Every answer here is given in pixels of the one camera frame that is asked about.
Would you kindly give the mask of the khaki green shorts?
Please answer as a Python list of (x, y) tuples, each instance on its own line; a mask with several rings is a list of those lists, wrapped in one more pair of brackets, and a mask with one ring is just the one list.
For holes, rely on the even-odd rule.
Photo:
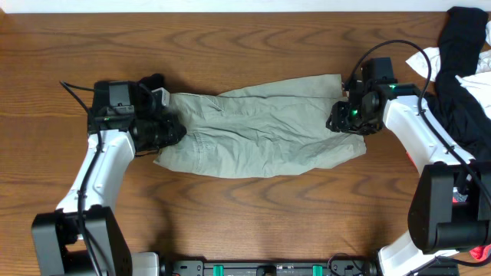
[(362, 136), (330, 131), (343, 100), (341, 76), (323, 74), (231, 90), (218, 96), (176, 93), (170, 107), (186, 135), (155, 164), (226, 179), (300, 175), (365, 154)]

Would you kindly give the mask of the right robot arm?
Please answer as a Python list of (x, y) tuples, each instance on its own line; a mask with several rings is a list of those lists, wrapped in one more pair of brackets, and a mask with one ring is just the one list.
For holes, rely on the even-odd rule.
[(389, 129), (420, 175), (407, 231), (381, 248), (366, 275), (456, 275), (454, 255), (490, 243), (490, 164), (478, 162), (445, 132), (414, 84), (356, 84), (331, 108), (333, 132)]

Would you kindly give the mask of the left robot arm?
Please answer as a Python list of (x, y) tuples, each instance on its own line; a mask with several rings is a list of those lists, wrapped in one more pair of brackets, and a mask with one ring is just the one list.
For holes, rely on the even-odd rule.
[(35, 216), (31, 235), (43, 275), (158, 275), (159, 256), (133, 253), (114, 216), (127, 167), (178, 143), (186, 128), (170, 112), (89, 115), (87, 153), (54, 212)]

